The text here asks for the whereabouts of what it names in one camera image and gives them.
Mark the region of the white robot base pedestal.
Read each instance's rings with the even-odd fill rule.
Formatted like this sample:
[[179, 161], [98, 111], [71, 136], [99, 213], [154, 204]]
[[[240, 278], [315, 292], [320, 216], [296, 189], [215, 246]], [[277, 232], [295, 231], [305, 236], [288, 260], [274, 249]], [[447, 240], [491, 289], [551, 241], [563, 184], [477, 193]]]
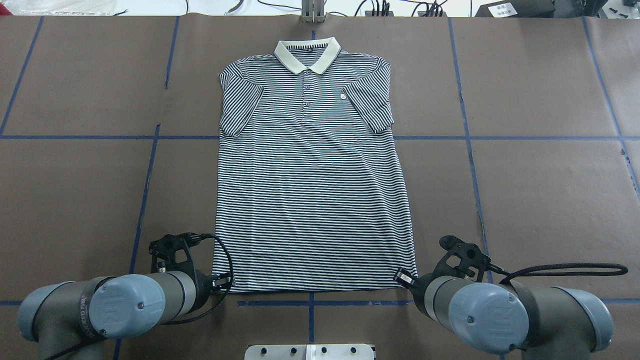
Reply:
[[245, 360], [375, 360], [373, 345], [343, 344], [256, 344], [249, 346]]

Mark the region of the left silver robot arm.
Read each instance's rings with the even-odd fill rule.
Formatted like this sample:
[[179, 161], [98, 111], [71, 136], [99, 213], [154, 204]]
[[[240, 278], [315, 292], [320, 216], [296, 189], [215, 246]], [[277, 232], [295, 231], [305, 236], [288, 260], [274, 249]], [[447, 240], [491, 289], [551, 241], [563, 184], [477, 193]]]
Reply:
[[233, 285], [230, 271], [203, 276], [199, 284], [178, 270], [65, 281], [28, 294], [16, 323], [24, 339], [38, 344], [41, 360], [102, 360], [105, 341], [198, 321], [203, 314], [187, 315]]

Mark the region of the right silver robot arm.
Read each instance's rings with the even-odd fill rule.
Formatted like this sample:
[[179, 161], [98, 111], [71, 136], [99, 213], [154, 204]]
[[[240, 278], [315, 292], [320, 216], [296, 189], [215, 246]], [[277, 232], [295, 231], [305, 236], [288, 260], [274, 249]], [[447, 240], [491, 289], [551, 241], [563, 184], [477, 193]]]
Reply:
[[435, 272], [417, 277], [399, 268], [419, 312], [474, 349], [523, 360], [589, 360], [615, 332], [605, 303], [580, 289], [490, 284]]

